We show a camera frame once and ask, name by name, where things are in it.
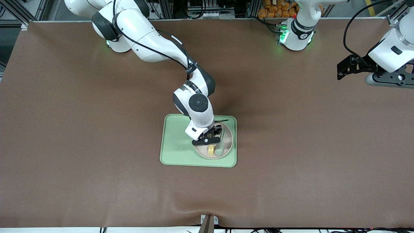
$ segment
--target black cable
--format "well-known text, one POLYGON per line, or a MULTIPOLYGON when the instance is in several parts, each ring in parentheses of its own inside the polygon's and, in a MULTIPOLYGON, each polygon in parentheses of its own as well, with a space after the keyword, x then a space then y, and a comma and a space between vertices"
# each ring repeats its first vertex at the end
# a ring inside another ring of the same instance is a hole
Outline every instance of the black cable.
POLYGON ((232 14, 232 15, 244 15, 245 13, 246 13, 246 11, 243 12, 243 13, 240 13, 240 14, 232 14))
POLYGON ((249 18, 257 19, 259 22, 261 22, 262 24, 265 24, 265 25, 276 26, 276 24, 271 24, 271 23, 268 23, 268 22, 264 21, 264 18, 263 18, 263 20, 261 20, 259 17, 256 17, 256 16, 250 16, 249 18))
POLYGON ((275 34, 277 34, 277 32, 275 30, 273 30, 272 28, 269 27, 268 23, 266 23, 265 19, 263 18, 263 22, 265 22, 265 25, 267 27, 267 29, 275 34))
POLYGON ((156 15, 159 19, 162 19, 162 17, 161 17, 161 15, 160 15, 160 13, 158 12, 158 10, 157 10, 157 9, 156 9, 156 7, 155 7, 154 0, 149 0, 149 5, 151 6, 151 9, 152 9, 152 11, 155 13, 155 15, 156 15))
MULTIPOLYGON (((164 33, 164 34, 166 34, 166 35, 169 35, 169 36, 171 36, 171 38, 174 38, 173 37, 173 35, 171 35, 171 34, 169 34, 168 32, 166 32, 166 31, 163 31, 163 30, 159 30, 159 29, 157 29, 157 31, 158 32, 162 32, 162 33, 164 33)), ((182 42, 180 43, 180 45, 181 45, 181 47, 184 49, 184 51, 185 51, 185 56, 187 57, 187 67, 190 67, 190 58, 189 58, 189 56, 188 56, 188 52, 187 52, 187 49, 185 48, 185 46, 184 46, 184 44, 182 44, 182 42)))
POLYGON ((269 31, 271 31, 271 32, 273 32, 273 33, 275 33, 275 34, 281 34, 280 32, 276 32, 276 31, 275 31, 275 30, 273 30, 271 27, 269 27, 269 26, 276 27, 276 25, 277 25, 277 24, 271 24, 271 23, 268 23, 268 22, 266 22, 266 20, 265 20, 264 18, 263 18, 263 20, 262 20, 261 18, 256 17, 256 16, 250 16, 249 18, 257 19, 259 22, 261 22, 262 24, 266 25, 266 27, 267 27, 267 29, 268 29, 269 31))
POLYGON ((375 2, 375 3, 372 3, 372 4, 370 4, 370 5, 368 5, 368 6, 366 6, 366 7, 364 7, 364 8, 362 8, 360 11, 358 11, 352 18, 351 18, 351 20, 348 22, 348 24, 347 24, 347 26, 345 27, 345 31, 344 31, 344 41, 343 41, 343 43, 344 43, 344 47, 345 47, 345 49, 348 51, 348 52, 350 52, 350 53, 352 53, 354 56, 356 56, 357 58, 359 58, 359 59, 361 59, 361 61, 362 62, 364 62, 365 63, 365 65, 366 66, 368 66, 369 67, 369 65, 367 64, 367 62, 366 61, 364 61, 364 59, 361 57, 361 56, 359 56, 357 53, 355 53, 354 51, 352 51, 350 48, 348 48, 348 46, 347 46, 347 42, 346 42, 346 39, 347 39, 347 32, 348 32, 348 28, 349 28, 349 26, 351 25, 351 23, 352 23, 352 21, 359 15, 359 14, 361 14, 361 12, 363 12, 364 10, 366 10, 366 9, 368 9, 368 8, 370 8, 370 7, 372 7, 372 6, 375 6, 375 5, 378 5, 378 4, 381 4, 381 3, 384 3, 384 2, 389 2, 389 1, 391 1, 391 0, 381 0, 381 1, 378 1, 378 2, 375 2))
POLYGON ((281 228, 255 228, 250 233, 259 233, 259 231, 263 230, 265 233, 282 233, 280 230, 281 228))
MULTIPOLYGON (((115 2, 116 2, 116 0, 113 0, 113 15, 115 15, 115 2)), ((171 59, 171 60, 175 61, 176 63, 180 64, 182 67, 184 67, 184 69, 187 69, 187 67, 185 67, 185 65, 181 64, 181 62, 177 61, 176 59, 174 59, 174 58, 172 58, 172 57, 170 57, 170 56, 168 56, 168 55, 166 55, 166 54, 164 54, 164 53, 162 53, 162 52, 159 52, 159 51, 157 51, 157 50, 155 50, 155 49, 152 49, 152 48, 150 48, 150 47, 148 47, 148 46, 145 46, 145 45, 143 45, 143 44, 141 44, 141 43, 139 43, 139 42, 137 42, 137 41, 135 41, 135 40, 131 39, 129 36, 125 35, 125 33, 123 33, 123 31, 122 31, 122 30, 119 30, 119 32, 120 32, 120 33, 121 33, 121 34, 122 34, 125 38, 129 39, 130 41, 134 42, 135 44, 137 44, 137 45, 139 45, 139 46, 142 46, 142 47, 144 47, 144 48, 146 48, 146 49, 149 49, 149 50, 151 50, 151 51, 153 51, 153 52, 155 52, 155 53, 158 53, 158 54, 159 54, 159 55, 161 55, 161 56, 164 56, 164 57, 166 57, 166 58, 169 58, 169 59, 171 59)))
POLYGON ((203 15, 204 15, 204 13, 206 12, 206 10, 207 10, 207 3, 206 3, 206 0, 203 0, 203 3, 204 3, 204 10, 203 10, 203 5, 201 5, 201 12, 200 12, 200 15, 198 15, 197 17, 195 17, 195 18, 193 18, 193 17, 191 17, 191 16, 189 16, 186 12, 185 12, 185 9, 187 8, 188 9, 188 6, 185 4, 187 2, 187 0, 183 0, 182 1, 182 7, 183 7, 183 14, 188 18, 188 19, 198 19, 198 18, 200 18, 200 17, 202 17, 203 15))
MULTIPOLYGON (((396 233, 409 233, 408 231, 411 231, 412 229, 410 228, 384 228, 384 227, 377 227, 377 228, 370 228, 370 229, 344 229, 344 231, 346 232, 350 232, 350 233, 368 233, 370 231, 391 231, 391 232, 396 232, 396 233)), ((328 229, 326 230, 328 233, 344 233, 343 231, 329 231, 328 229)))

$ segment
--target black joint cap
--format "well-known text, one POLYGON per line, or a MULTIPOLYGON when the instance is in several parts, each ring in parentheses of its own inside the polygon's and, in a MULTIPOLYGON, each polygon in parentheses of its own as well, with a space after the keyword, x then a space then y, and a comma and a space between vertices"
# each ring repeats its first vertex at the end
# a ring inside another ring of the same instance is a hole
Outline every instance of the black joint cap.
POLYGON ((177 106, 177 108, 183 113, 184 116, 187 116, 187 117, 189 116, 187 109, 185 109, 185 107, 181 103, 180 99, 174 93, 173 93, 173 102, 177 106))
POLYGON ((205 112, 208 108, 208 100, 203 94, 194 94, 188 100, 188 105, 195 112, 205 112))
POLYGON ((208 90, 207 96, 210 96, 216 90, 216 82, 214 81, 214 79, 211 77, 210 74, 208 74, 205 70, 203 70, 203 68, 201 68, 201 66, 198 66, 198 70, 200 71, 201 75, 204 78, 204 81, 206 82, 207 90, 208 90))
POLYGON ((140 9, 141 13, 148 19, 149 17, 149 7, 147 2, 144 0, 134 0, 135 4, 137 4, 138 8, 140 9))
POLYGON ((103 37, 109 41, 118 40, 118 34, 115 31, 113 24, 103 17, 99 12, 92 16, 92 23, 98 28, 103 37))

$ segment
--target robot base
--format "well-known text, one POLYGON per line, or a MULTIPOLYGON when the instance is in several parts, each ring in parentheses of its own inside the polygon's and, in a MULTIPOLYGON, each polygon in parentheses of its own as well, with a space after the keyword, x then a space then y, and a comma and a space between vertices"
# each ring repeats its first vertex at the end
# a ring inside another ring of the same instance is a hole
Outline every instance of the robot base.
POLYGON ((205 148, 207 154, 208 146, 198 146, 191 144, 191 139, 187 136, 185 129, 190 122, 187 116, 181 114, 169 114, 164 120, 164 131, 162 135, 160 161, 165 165, 183 166, 203 166, 203 167, 233 167, 237 162, 237 121, 232 116, 214 116, 217 121, 228 120, 219 123, 225 127, 222 145, 224 146, 223 155, 217 159, 206 159, 202 157, 197 148, 205 148))
POLYGON ((299 39, 297 35, 292 32, 292 24, 293 19, 290 18, 286 21, 277 25, 276 31, 280 32, 280 34, 276 35, 276 41, 278 45, 284 45, 286 48, 292 51, 300 51, 311 42, 313 32, 310 36, 307 36, 306 39, 299 39))

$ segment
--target metal frame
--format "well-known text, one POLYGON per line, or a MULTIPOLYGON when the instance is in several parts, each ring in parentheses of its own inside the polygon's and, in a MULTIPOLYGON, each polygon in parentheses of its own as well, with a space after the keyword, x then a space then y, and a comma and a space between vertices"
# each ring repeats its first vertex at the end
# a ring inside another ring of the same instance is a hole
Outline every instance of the metal frame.
POLYGON ((162 16, 164 19, 172 19, 172 5, 169 0, 159 0, 162 16))
POLYGON ((36 20, 36 18, 16 0, 0 0, 0 3, 9 11, 10 14, 26 26, 30 21, 36 20))
POLYGON ((261 0, 252 0, 250 6, 246 11, 246 17, 257 16, 259 9, 262 5, 261 0))
POLYGON ((392 5, 390 5, 389 7, 385 8, 385 10, 381 11, 380 13, 376 14, 375 16, 381 16, 383 14, 385 14, 387 11, 391 10, 394 7, 397 7, 399 4, 403 3, 405 0, 398 0, 395 3, 393 3, 392 5))
POLYGON ((328 15, 331 13, 332 9, 335 7, 335 4, 329 5, 326 9, 325 9, 325 14, 322 16, 323 18, 328 17, 328 15))
MULTIPOLYGON (((387 17, 356 17, 355 19, 386 19, 387 17)), ((331 18, 321 18, 320 20, 331 20, 331 19, 347 19, 349 20, 350 18, 347 17, 331 17, 331 18)), ((163 22, 163 21, 181 21, 181 20, 186 20, 186 19, 150 19, 150 22, 163 22)), ((231 18, 231 19, 224 19, 224 20, 251 20, 251 21, 255 21, 255 19, 252 18, 231 18)), ((92 22, 91 20, 50 20, 50 21, 33 21, 34 23, 90 23, 92 22)))
POLYGON ((4 69, 6 69, 6 64, 4 64, 3 62, 0 61, 0 67, 4 69))
POLYGON ((35 15, 32 15, 18 0, 0 0, 0 4, 17 20, 1 20, 1 27, 27 26, 30 21, 41 20, 49 0, 41 0, 35 15))
POLYGON ((408 6, 404 3, 400 7, 397 8, 391 15, 387 16, 388 24, 393 26, 399 22, 399 20, 405 16, 409 11, 408 6))
MULTIPOLYGON (((209 0, 208 2, 209 4, 205 6, 206 12, 209 12, 209 11, 228 12, 228 11, 234 10, 234 6, 231 6, 229 8, 219 7, 217 5, 217 0, 209 0)), ((203 10, 203 8, 204 8, 204 4, 203 6, 190 6, 190 2, 189 1, 187 2, 188 12, 200 12, 203 10)))

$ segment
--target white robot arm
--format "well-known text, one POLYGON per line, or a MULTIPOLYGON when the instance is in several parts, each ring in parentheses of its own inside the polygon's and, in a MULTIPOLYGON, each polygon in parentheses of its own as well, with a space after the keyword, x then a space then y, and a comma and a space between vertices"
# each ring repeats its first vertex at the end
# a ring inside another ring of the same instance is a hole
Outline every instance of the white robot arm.
POLYGON ((105 0, 65 0, 65 4, 73 14, 88 18, 106 6, 105 0))
POLYGON ((313 31, 318 23, 322 11, 319 4, 336 4, 346 0, 295 0, 300 5, 300 10, 295 19, 290 18, 281 23, 281 36, 279 44, 286 48, 299 51, 304 49, 313 36, 313 31))
MULTIPOLYGON (((207 98, 215 90, 213 78, 188 56, 184 48, 158 33, 147 19, 149 8, 144 0, 106 1, 106 5, 92 16, 95 31, 115 52, 132 49, 147 62, 171 59, 185 68, 187 77, 192 74, 192 78, 187 78, 174 92, 173 102, 183 115, 190 117, 185 132, 193 139, 193 145, 219 143, 220 138, 215 136, 221 133, 221 126, 214 125, 213 108, 207 98)), ((74 9, 72 12, 86 12, 76 10, 73 5, 71 8, 74 9)))
POLYGON ((414 59, 414 0, 405 2, 409 7, 408 14, 366 56, 360 57, 353 52, 337 65, 338 80, 348 74, 370 72, 365 78, 368 85, 414 88, 414 74, 406 71, 414 59))

